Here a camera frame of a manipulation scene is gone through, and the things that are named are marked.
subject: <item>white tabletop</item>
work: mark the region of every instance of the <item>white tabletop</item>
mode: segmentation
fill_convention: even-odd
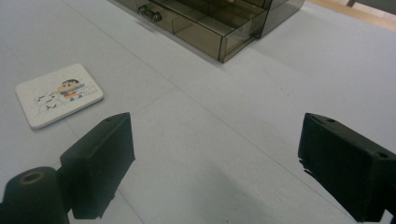
[[[71,223],[355,223],[298,162],[304,113],[396,152],[395,43],[394,32],[305,3],[221,64],[106,0],[3,0],[1,194],[130,112],[136,161],[103,219]],[[14,88],[73,63],[105,99],[32,130]]]

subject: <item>white tile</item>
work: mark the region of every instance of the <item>white tile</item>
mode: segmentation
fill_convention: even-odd
[[[354,223],[181,91],[132,123],[120,192],[145,223]]]
[[[102,218],[94,220],[74,219],[73,212],[68,213],[70,224],[143,224],[139,216],[134,212],[130,205],[122,198],[117,191],[115,198],[110,202]]]

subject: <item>screw hole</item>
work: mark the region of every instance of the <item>screw hole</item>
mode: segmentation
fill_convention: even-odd
[[[37,182],[38,180],[42,179],[44,177],[44,173],[40,172],[40,171],[33,171],[30,172],[26,175],[24,175],[20,182],[23,185],[29,185],[29,184],[33,184],[35,182]]]

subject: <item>black mechanical part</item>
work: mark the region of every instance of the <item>black mechanical part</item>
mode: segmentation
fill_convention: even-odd
[[[68,223],[56,171],[38,167],[8,181],[0,223]]]
[[[61,156],[62,167],[38,167],[12,178],[0,223],[66,224],[101,217],[134,161],[129,113],[104,119]]]
[[[305,114],[298,156],[359,222],[395,214],[396,155],[334,119]]]

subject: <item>wooden floor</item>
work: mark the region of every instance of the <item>wooden floor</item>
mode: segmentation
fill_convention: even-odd
[[[358,3],[354,7],[347,7],[347,0],[307,1],[396,32],[396,15]]]

